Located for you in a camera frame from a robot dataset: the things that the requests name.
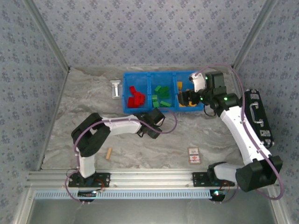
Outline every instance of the blue bin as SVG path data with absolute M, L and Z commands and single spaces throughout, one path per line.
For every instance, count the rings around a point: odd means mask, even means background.
M 133 97 L 130 91 L 130 86 L 134 86 L 136 91 L 141 92 L 145 95 L 144 105 L 138 108 L 128 108 L 128 98 Z M 139 113 L 139 112 L 148 112 L 151 111 L 149 97 L 150 88 L 148 82 L 148 73 L 147 72 L 130 72 L 125 73 L 123 76 L 123 95 L 122 95 L 122 106 L 125 113 Z
M 178 103 L 178 81 L 183 82 L 182 91 L 194 89 L 193 84 L 189 81 L 189 76 L 195 71 L 149 71 L 149 72 L 126 72 L 123 76 L 123 95 L 122 104 L 124 113 L 133 114 L 139 112 L 149 112 L 154 109 L 152 104 L 152 95 L 155 93 L 155 88 L 160 85 L 168 86 L 170 98 L 159 99 L 171 104 L 168 107 L 174 112 L 192 112 L 202 111 L 203 104 L 197 106 L 180 107 Z M 128 108 L 128 98 L 132 97 L 130 86 L 134 86 L 136 91 L 145 95 L 145 103 L 139 108 Z

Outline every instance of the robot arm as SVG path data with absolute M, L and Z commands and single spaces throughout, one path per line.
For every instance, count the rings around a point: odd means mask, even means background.
M 224 162 L 212 164 L 208 169 L 211 182 L 217 179 L 232 181 L 245 192 L 274 184 L 276 176 L 247 135 L 241 120 L 241 101 L 234 93 L 227 94 L 223 74 L 210 72 L 203 76 L 195 72 L 190 75 L 189 80 L 193 82 L 194 90 L 178 94 L 179 103 L 188 105 L 189 101 L 192 101 L 192 104 L 202 102 L 209 105 L 229 128 L 245 165 L 242 167 Z M 251 136 L 279 172 L 282 167 L 280 157 L 271 155 L 248 123 L 246 116 L 244 119 Z
M 124 133 L 136 133 L 142 137 L 146 133 L 151 138 L 156 139 L 159 136 L 159 133 L 152 131 L 137 120 L 147 123 L 158 131 L 162 131 L 159 126 L 164 119 L 165 116 L 158 109 L 154 109 L 150 113 L 145 112 L 122 118 L 102 118 L 98 113 L 91 114 L 71 133 L 74 143 L 82 134 L 82 132 L 92 124 L 102 120 L 108 120 L 109 122 L 95 126 L 93 128 L 94 133 L 88 131 L 80 139 L 77 146 L 77 151 L 79 156 L 79 171 L 81 177 L 86 179 L 95 174 L 94 157 L 107 137 Z

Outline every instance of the green block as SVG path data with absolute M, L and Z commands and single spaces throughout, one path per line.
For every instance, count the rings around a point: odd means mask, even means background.
M 164 93 L 164 92 L 167 92 L 167 91 L 169 91 L 169 87 L 165 86 L 165 87 L 160 88 L 159 93 Z
M 159 86 L 157 86 L 156 88 L 155 88 L 155 93 L 159 93 L 159 90 L 161 89 L 161 86 L 159 85 Z
M 153 102 L 153 106 L 156 108 L 156 107 L 159 107 L 159 102 L 158 101 L 154 101 Z
M 158 95 L 152 95 L 152 96 L 151 96 L 151 99 L 152 99 L 153 101 L 158 101 Z
M 161 93 L 161 94 L 159 94 L 159 98 L 160 99 L 169 99 L 170 94 L 169 94 L 169 92 Z
M 164 107 L 171 107 L 171 104 L 167 103 L 165 101 L 161 101 L 160 104 L 161 104 L 161 106 L 164 106 Z

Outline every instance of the wall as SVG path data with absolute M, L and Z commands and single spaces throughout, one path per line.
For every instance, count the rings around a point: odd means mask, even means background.
M 264 0 L 35 0 L 71 67 L 232 64 Z
M 284 161 L 288 207 L 299 223 L 299 3 L 280 0 L 239 70 L 245 87 L 259 89 Z
M 21 0 L 0 3 L 0 223 L 34 170 L 64 72 Z

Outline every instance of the marble surface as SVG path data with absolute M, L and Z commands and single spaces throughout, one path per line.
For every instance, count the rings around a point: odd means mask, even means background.
M 193 70 L 198 68 L 124 67 L 71 69 L 56 121 L 45 152 L 43 169 L 67 169 L 76 166 L 71 132 L 92 112 L 105 117 L 124 116 L 120 99 L 112 99 L 110 80 L 122 79 L 126 70 Z M 230 74 L 225 74 L 228 92 L 233 92 Z M 122 134 L 109 137 L 96 154 L 96 168 L 203 168 L 226 161 L 242 164 L 240 151 L 228 128 L 218 117 L 203 112 L 176 113 L 178 126 L 170 134 L 153 140 L 145 135 Z M 166 114 L 163 131 L 174 126 L 174 118 Z M 199 147 L 202 163 L 190 165 L 188 147 Z M 113 148 L 111 160 L 105 156 Z

